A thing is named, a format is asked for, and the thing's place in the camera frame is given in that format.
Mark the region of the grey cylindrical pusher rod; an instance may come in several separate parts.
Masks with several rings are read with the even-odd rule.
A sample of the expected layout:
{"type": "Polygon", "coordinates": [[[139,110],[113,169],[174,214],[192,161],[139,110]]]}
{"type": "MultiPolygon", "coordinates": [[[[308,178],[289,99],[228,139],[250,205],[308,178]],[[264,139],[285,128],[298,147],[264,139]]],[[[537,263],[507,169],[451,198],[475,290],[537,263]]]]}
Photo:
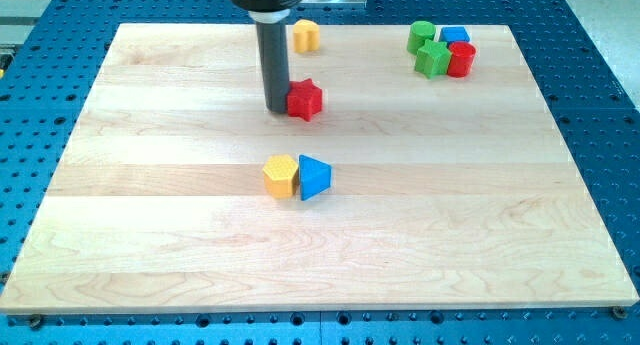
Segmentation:
{"type": "Polygon", "coordinates": [[[290,80],[285,19],[289,14],[289,9],[249,12],[256,25],[265,104],[273,113],[287,112],[290,80]]]}

